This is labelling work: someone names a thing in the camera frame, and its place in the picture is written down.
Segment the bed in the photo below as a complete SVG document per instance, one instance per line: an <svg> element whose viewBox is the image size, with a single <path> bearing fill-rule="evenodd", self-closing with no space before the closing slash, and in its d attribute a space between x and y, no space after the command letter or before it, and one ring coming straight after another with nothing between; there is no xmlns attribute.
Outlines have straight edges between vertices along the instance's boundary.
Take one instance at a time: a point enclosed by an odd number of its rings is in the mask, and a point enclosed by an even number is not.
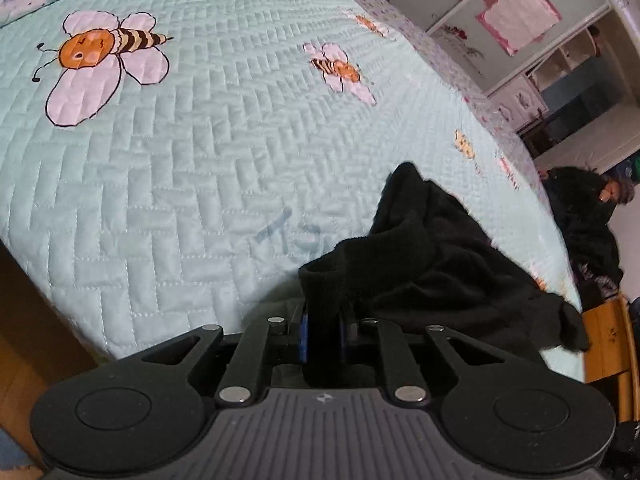
<svg viewBox="0 0 640 480"><path fill-rule="evenodd" d="M45 3L0 28L0 238L95 351L291 312L404 160L579 308L523 145L384 0Z"/></svg>

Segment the ribbed gray panel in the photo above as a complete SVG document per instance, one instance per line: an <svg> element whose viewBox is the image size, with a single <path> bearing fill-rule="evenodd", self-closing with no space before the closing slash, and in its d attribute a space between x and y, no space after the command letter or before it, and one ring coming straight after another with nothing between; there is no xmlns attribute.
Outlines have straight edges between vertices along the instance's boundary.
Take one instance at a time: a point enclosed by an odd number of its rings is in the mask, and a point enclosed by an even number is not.
<svg viewBox="0 0 640 480"><path fill-rule="evenodd" d="M80 477L53 472L47 480ZM376 389L272 389L222 412L189 453L136 480L506 480L454 450L431 417ZM594 471L568 480L602 480Z"/></svg>

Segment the bee antenna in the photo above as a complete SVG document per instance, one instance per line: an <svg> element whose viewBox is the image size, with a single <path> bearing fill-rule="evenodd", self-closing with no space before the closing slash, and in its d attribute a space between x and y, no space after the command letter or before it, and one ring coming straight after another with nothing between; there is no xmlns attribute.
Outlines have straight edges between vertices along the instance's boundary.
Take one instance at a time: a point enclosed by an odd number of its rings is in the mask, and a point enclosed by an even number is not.
<svg viewBox="0 0 640 480"><path fill-rule="evenodd" d="M39 43L36 45L36 48L41 51L41 52L57 52L57 50L53 50L52 48L42 48L44 46L44 43Z"/></svg>
<svg viewBox="0 0 640 480"><path fill-rule="evenodd" d="M52 59L51 61L46 62L43 66L39 66L39 67L36 69L36 72L34 72L34 73L33 73L33 77L31 78L31 81L33 81L34 83L39 83L39 82L40 82L40 78L38 77L38 72L39 72L40 70L42 70L44 67L46 67L47 65L50 65L51 63L53 63L54 61L57 61L57 60L58 60L58 58L57 58L57 57L55 57L55 58L54 58L54 59Z"/></svg>

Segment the wooden floor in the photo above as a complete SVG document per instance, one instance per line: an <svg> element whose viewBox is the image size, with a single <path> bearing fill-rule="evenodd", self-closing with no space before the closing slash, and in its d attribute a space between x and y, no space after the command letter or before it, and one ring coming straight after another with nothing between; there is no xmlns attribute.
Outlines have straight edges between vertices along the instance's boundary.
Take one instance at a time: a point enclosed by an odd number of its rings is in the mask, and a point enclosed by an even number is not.
<svg viewBox="0 0 640 480"><path fill-rule="evenodd" d="M0 426L39 464L29 414L49 385L95 362L0 244Z"/></svg>

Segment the pink bordered poster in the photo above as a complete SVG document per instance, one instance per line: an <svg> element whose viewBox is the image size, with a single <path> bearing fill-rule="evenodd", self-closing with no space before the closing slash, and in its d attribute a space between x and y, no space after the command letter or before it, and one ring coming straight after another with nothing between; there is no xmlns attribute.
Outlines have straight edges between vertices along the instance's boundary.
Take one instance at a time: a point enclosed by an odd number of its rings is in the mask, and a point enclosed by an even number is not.
<svg viewBox="0 0 640 480"><path fill-rule="evenodd" d="M509 56L538 40L561 19L549 0L494 0L478 15L478 21Z"/></svg>

